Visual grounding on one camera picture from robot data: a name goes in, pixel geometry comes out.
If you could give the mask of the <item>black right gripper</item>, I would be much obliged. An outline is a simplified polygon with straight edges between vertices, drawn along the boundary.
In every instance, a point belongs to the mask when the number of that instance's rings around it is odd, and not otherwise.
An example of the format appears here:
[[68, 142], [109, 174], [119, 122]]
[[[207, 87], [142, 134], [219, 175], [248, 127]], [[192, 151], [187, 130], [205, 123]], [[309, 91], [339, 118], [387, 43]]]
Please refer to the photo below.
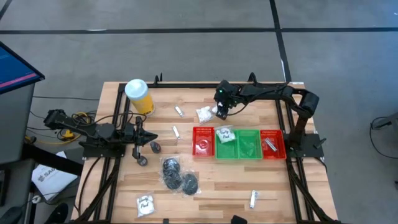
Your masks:
[[237, 103], [237, 94], [239, 92], [239, 85], [230, 84], [227, 80], [222, 80], [216, 87], [214, 100], [221, 103], [222, 106], [217, 106], [216, 116], [225, 120], [228, 116], [229, 108], [235, 107]]

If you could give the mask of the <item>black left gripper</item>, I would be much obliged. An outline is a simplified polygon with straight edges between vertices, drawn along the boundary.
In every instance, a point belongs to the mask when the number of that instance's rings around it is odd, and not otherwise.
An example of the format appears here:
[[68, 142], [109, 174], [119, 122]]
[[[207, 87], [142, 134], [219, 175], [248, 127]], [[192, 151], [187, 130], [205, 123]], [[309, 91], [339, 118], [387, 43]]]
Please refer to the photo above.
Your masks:
[[151, 142], [158, 137], [157, 134], [145, 131], [142, 128], [142, 122], [142, 118], [140, 116], [136, 116], [135, 123], [127, 121], [125, 124], [125, 140], [129, 144], [134, 144], [132, 156], [135, 159], [141, 158], [140, 147], [142, 147], [144, 143]]

